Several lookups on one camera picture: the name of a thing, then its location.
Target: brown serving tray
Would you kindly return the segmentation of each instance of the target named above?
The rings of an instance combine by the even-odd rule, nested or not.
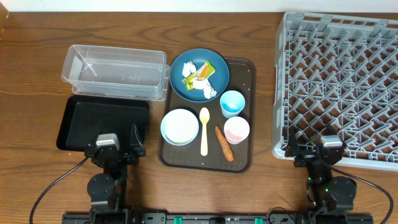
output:
[[[253,126],[254,126],[254,96],[256,92],[256,67],[246,59],[225,58],[229,67],[229,83],[225,91],[236,90],[243,94],[246,105],[240,117],[246,119],[250,125],[249,136],[237,145],[232,145],[235,159],[228,162],[218,142],[215,125],[217,124],[224,132],[226,118],[221,113],[220,96],[207,103],[192,103],[184,100],[173,91],[171,86],[166,97],[165,113],[175,109],[186,109],[191,111],[200,124],[198,136],[189,144],[184,146],[173,146],[160,137],[158,157],[159,160],[170,167],[189,169],[210,170],[219,172],[242,173],[250,168],[253,152]],[[207,107],[210,112],[210,120],[207,123],[208,154],[200,154],[201,122],[199,112]]]

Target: snack wrapper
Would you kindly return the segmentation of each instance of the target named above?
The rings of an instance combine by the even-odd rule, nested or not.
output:
[[[207,60],[205,64],[200,67],[196,72],[189,75],[187,78],[184,78],[182,82],[185,84],[187,90],[194,89],[193,80],[197,79],[199,81],[206,80],[210,77],[210,75],[216,72],[216,68],[211,65],[211,63]]]

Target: pink cup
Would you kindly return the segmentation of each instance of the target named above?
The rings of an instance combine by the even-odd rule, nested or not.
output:
[[[228,119],[224,124],[225,138],[230,144],[239,144],[249,136],[249,123],[238,116]]]

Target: white plastic crate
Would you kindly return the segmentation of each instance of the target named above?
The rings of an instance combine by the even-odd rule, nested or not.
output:
[[[287,12],[276,33],[272,153],[288,128],[310,148],[332,125],[338,165],[398,171],[398,21]]]

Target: yellow spoon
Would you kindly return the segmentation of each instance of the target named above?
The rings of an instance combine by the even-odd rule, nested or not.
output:
[[[200,144],[200,154],[205,156],[207,155],[207,122],[210,119],[210,113],[207,108],[202,108],[200,110],[199,119],[202,123],[201,127],[201,144]]]

